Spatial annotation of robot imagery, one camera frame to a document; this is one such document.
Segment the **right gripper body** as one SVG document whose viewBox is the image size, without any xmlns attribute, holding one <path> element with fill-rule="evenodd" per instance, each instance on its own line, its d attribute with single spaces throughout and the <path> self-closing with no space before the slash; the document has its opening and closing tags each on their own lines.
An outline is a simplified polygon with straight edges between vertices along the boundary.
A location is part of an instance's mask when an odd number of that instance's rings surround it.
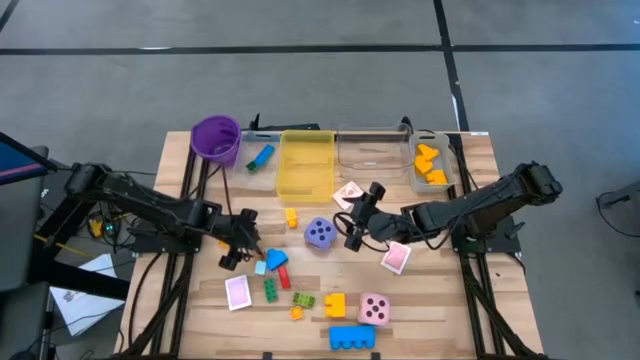
<svg viewBox="0 0 640 360">
<path fill-rule="evenodd" d="M 372 182 L 369 191 L 364 192 L 370 195 L 367 203 L 353 205 L 348 213 L 346 229 L 349 227 L 360 230 L 361 241 L 359 243 L 348 243 L 345 240 L 345 247 L 358 252 L 364 243 L 363 237 L 368 234 L 372 239 L 382 243 L 397 234 L 394 221 L 397 216 L 385 213 L 377 208 L 377 203 L 384 197 L 386 189 L 378 182 Z"/>
</svg>

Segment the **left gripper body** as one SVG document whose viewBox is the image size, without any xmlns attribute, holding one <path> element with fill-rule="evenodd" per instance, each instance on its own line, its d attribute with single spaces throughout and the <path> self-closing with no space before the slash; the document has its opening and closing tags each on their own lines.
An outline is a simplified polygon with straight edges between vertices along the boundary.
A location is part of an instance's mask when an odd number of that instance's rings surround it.
<svg viewBox="0 0 640 360">
<path fill-rule="evenodd" d="M 219 261 L 219 266 L 223 269 L 233 271 L 237 265 L 243 260 L 239 251 L 240 232 L 245 232 L 246 226 L 254 226 L 256 228 L 256 218 L 258 213 L 252 209 L 242 209 L 239 215 L 222 215 L 218 222 L 218 239 L 229 246 L 226 255 L 223 255 Z"/>
</svg>

